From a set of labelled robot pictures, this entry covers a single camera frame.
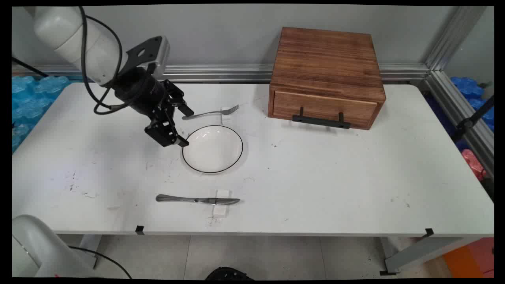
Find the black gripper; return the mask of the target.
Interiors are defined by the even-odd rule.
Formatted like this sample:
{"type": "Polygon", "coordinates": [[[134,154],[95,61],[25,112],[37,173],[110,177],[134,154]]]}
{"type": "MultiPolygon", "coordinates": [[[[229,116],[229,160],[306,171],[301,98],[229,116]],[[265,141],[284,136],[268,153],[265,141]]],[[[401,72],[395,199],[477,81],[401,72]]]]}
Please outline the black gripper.
{"type": "Polygon", "coordinates": [[[162,147],[176,144],[182,148],[189,142],[178,134],[174,122],[174,111],[178,108],[186,117],[194,115],[184,101],[184,92],[171,81],[159,81],[142,67],[135,67],[120,75],[114,82],[115,96],[140,114],[150,118],[144,132],[162,147]],[[160,101],[168,95],[173,107],[162,107],[160,101]]]}

